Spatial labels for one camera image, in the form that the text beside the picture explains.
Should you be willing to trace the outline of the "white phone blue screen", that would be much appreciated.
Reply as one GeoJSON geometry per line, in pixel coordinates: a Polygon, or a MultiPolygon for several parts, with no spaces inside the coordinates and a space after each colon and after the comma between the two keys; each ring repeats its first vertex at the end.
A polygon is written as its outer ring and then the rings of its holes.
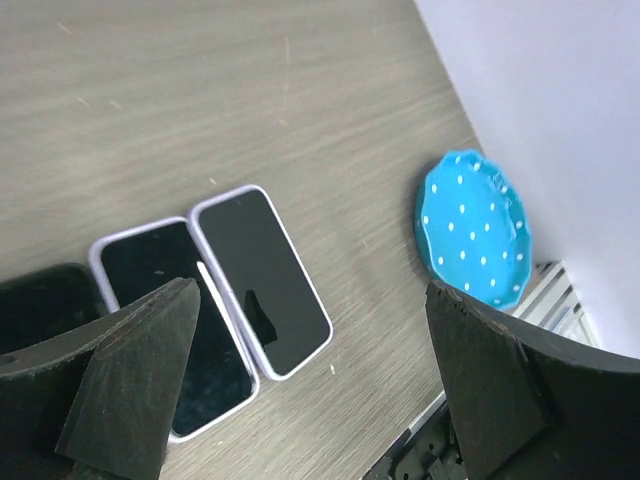
{"type": "Polygon", "coordinates": [[[97,240],[89,265],[113,312],[174,278],[196,281],[198,322],[169,436],[183,443],[248,405],[259,379],[187,220],[169,217],[97,240]]]}

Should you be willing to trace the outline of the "black phone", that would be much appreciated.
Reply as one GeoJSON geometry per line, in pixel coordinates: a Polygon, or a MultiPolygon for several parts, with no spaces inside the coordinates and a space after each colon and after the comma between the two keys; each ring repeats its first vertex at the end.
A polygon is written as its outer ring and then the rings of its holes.
{"type": "Polygon", "coordinates": [[[87,267],[63,263],[1,283],[1,353],[51,339],[107,314],[87,267]]]}

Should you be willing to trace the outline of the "lavender phone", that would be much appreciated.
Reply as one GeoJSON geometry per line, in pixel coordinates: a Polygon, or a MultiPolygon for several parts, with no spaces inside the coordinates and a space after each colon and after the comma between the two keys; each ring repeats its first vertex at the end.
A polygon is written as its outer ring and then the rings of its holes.
{"type": "Polygon", "coordinates": [[[188,226],[257,366],[284,381],[333,325],[267,192],[249,184],[196,204],[188,226]]]}

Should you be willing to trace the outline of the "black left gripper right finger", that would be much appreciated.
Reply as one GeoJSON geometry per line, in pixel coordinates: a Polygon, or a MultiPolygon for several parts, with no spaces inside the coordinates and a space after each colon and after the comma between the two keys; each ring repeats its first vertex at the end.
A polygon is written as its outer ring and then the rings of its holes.
{"type": "Polygon", "coordinates": [[[471,479],[636,479],[639,362],[432,281],[426,316],[471,479]]]}

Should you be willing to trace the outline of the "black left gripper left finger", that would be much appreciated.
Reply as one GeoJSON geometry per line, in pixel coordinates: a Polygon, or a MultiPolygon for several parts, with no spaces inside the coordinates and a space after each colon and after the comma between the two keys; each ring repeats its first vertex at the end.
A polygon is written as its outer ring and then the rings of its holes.
{"type": "Polygon", "coordinates": [[[2,478],[158,478],[199,307],[196,281],[176,278],[2,354],[2,478]]]}

